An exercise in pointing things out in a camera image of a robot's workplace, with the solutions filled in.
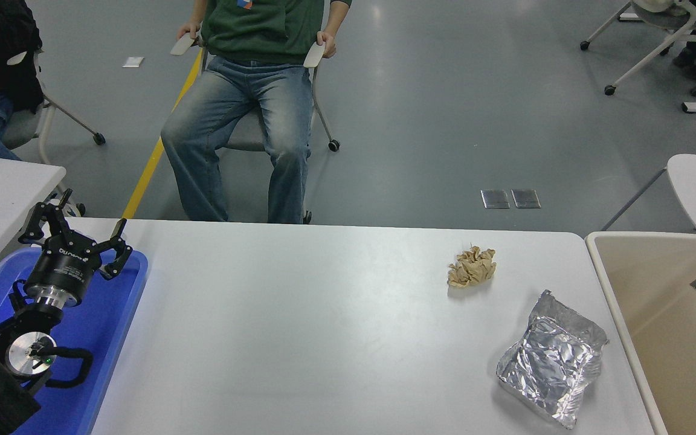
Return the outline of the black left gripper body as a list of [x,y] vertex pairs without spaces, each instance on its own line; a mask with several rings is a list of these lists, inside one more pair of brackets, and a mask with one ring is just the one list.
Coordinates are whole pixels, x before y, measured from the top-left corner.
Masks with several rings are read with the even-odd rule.
[[99,253],[90,254],[94,240],[70,237],[69,242],[52,236],[42,245],[42,253],[27,279],[27,294],[35,297],[39,290],[50,286],[68,292],[72,297],[84,297],[89,283],[100,267]]

